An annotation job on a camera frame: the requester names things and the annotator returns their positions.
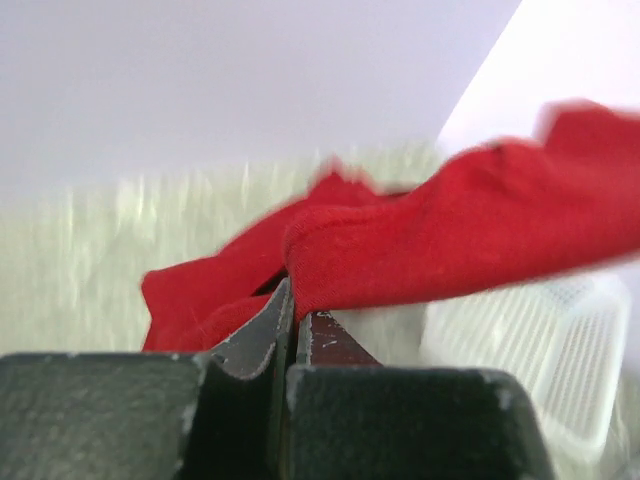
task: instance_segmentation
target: red towel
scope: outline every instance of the red towel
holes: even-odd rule
[[[469,294],[640,249],[640,117],[591,103],[546,116],[540,143],[463,152],[405,196],[333,173],[218,255],[148,274],[144,349],[215,346],[262,308],[285,265],[300,320]]]

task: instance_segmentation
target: red fabric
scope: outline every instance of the red fabric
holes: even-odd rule
[[[284,265],[300,320],[468,294],[638,250],[640,117],[590,103],[546,117],[540,143],[463,152],[405,196],[377,196],[334,173],[217,256],[149,274],[145,349],[215,346],[260,310],[268,294],[252,295]]]

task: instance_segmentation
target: white container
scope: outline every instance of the white container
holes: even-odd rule
[[[531,396],[550,446],[595,463],[604,450],[631,297],[617,276],[573,276],[429,304],[430,365],[489,367]]]

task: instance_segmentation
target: white basket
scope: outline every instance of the white basket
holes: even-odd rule
[[[597,273],[433,302],[420,346],[431,365],[513,374],[550,446],[587,463],[602,455],[631,297]]]

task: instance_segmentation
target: white plastic basket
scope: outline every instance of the white plastic basket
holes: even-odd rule
[[[550,446],[594,463],[607,438],[630,308],[626,287],[608,273],[433,302],[420,353],[431,365],[513,374]]]

